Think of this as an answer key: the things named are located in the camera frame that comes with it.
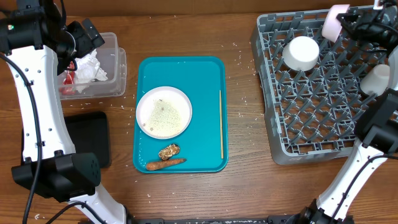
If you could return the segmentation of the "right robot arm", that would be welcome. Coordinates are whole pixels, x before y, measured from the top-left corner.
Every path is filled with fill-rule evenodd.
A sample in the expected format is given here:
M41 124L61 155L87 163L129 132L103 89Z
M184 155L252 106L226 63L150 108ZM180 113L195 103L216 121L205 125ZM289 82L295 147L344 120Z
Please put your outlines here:
M387 55L389 79L384 93L357 120L354 147L331 185L287 223L352 223L349 206L373 172L397 153L397 1L375 1L372 11L349 13L334 5L325 19L322 36L337 41L341 30L358 42Z

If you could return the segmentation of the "red snack wrapper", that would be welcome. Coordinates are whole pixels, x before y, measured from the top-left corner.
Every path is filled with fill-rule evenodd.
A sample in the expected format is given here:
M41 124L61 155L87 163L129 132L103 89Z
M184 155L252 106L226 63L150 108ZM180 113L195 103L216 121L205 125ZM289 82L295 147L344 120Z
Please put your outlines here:
M75 94L75 89L72 86L74 82L74 77L75 77L75 71L74 69L76 66L74 65L73 62L70 63L68 70L66 70L66 78L63 81L63 85L66 85L67 87L61 87L59 90L61 94L63 95L74 95Z

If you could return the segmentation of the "pale green bowl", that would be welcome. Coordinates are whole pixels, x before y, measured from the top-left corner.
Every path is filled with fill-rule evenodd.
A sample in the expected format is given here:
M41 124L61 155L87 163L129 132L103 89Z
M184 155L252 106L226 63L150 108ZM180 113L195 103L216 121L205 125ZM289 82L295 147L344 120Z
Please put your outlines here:
M292 70L308 71L315 67L320 53L319 45L310 37L293 38L283 49L284 63Z

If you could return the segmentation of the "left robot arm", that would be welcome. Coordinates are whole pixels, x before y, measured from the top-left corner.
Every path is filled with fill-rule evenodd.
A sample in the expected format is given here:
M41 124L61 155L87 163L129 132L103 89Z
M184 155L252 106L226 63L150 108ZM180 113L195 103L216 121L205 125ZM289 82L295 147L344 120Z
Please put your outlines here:
M76 152L58 92L57 77L103 44L89 19L67 24L64 6L53 1L18 1L1 20L1 58L12 72L24 134L12 177L31 195L76 207L92 223L134 223L101 184L95 150Z

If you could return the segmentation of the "wooden chopstick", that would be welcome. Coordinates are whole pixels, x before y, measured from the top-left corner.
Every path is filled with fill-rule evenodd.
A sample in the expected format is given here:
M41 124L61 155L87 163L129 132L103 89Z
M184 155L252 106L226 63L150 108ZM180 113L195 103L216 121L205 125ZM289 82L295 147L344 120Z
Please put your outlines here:
M220 112L220 155L221 155L221 159L224 159L224 150L223 150L223 112L222 112L221 90L219 91L219 112Z

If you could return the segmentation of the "white cup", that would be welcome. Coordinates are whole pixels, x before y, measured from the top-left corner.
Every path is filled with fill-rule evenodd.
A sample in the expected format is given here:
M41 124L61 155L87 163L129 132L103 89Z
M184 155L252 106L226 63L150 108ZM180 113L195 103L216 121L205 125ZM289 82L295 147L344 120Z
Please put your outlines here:
M375 93L382 95L387 88L390 77L390 67L388 65L376 65L360 83L360 89L367 95Z

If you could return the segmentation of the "white napkin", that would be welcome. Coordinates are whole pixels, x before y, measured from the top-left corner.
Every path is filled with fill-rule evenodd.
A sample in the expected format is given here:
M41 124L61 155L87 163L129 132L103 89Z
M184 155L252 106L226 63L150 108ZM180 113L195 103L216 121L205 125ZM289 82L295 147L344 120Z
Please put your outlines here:
M88 85L84 83L91 83L95 80L106 81L108 80L107 73L100 67L101 63L96 57L97 51L94 49L90 54L83 58L76 58L77 70L75 71L74 84L79 84L75 89L82 93Z

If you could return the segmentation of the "small white bowl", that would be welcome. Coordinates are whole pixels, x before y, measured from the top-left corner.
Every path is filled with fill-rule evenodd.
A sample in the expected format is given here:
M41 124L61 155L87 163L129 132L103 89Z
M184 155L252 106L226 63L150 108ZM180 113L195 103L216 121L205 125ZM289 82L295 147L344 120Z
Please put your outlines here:
M331 42L337 41L342 30L342 26L340 21L337 19L337 15L346 13L349 7L349 4L337 4L330 8L322 28L322 36L324 38Z

